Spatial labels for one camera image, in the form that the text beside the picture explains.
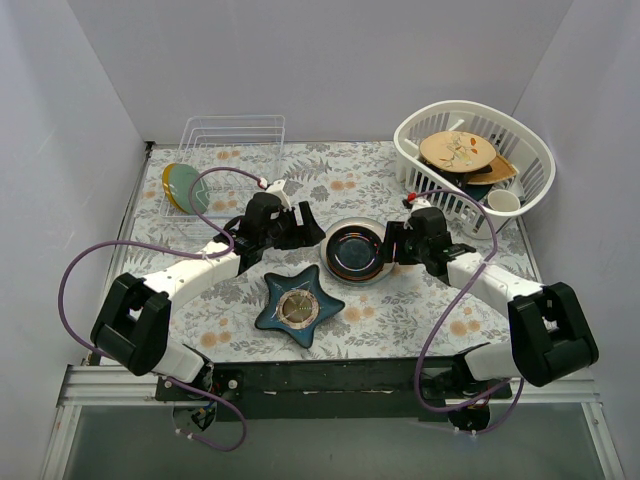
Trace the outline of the dark brown plate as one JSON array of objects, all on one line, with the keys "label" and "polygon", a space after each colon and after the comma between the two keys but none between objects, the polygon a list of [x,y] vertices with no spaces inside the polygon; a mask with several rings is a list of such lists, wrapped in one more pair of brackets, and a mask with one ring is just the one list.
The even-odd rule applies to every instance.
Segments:
[{"label": "dark brown plate", "polygon": [[338,278],[355,283],[372,280],[385,266],[382,240],[370,227],[346,225],[331,234],[325,249],[326,264]]}]

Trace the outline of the blue floral green plate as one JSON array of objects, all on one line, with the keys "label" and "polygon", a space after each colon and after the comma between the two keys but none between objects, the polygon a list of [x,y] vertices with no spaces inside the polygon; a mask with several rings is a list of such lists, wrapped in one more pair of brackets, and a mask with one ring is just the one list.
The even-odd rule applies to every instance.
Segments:
[{"label": "blue floral green plate", "polygon": [[186,214],[204,214],[209,206],[209,186],[192,166],[176,163],[171,172],[171,190]]}]

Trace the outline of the yellow patterned round plate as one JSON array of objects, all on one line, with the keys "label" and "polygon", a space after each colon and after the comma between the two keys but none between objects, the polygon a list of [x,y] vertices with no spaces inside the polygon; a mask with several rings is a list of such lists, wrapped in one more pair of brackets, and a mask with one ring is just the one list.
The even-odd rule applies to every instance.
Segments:
[{"label": "yellow patterned round plate", "polygon": [[176,166],[176,163],[170,163],[168,164],[163,172],[162,172],[162,187],[163,187],[163,191],[164,194],[168,200],[168,202],[170,203],[171,206],[173,206],[175,209],[177,209],[178,211],[182,212],[182,213],[186,213],[186,211],[175,201],[173,194],[172,194],[172,190],[171,190],[171,172],[174,169],[174,167]]}]

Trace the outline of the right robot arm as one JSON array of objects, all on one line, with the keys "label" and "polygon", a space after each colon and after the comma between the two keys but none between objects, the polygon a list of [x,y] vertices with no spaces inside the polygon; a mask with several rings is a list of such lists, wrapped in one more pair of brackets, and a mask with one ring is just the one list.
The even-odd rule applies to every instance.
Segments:
[{"label": "right robot arm", "polygon": [[542,387],[593,365],[599,349],[577,295],[569,285],[543,285],[518,277],[453,241],[435,207],[413,211],[386,225],[385,262],[422,265],[427,273],[502,314],[509,324],[503,343],[472,347],[456,356],[454,389],[475,397],[489,380],[522,378]]}]

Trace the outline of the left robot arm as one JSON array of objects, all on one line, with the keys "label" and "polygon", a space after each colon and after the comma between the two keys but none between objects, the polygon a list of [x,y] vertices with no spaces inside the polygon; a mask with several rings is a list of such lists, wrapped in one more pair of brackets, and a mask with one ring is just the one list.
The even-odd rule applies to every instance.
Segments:
[{"label": "left robot arm", "polygon": [[91,342],[127,370],[141,376],[173,377],[193,400],[213,386],[207,360],[170,338],[170,320],[183,306],[216,284],[238,277],[268,249],[311,247],[325,238],[310,204],[287,207],[274,193],[258,192],[243,215],[196,253],[163,270],[114,280],[91,331]]}]

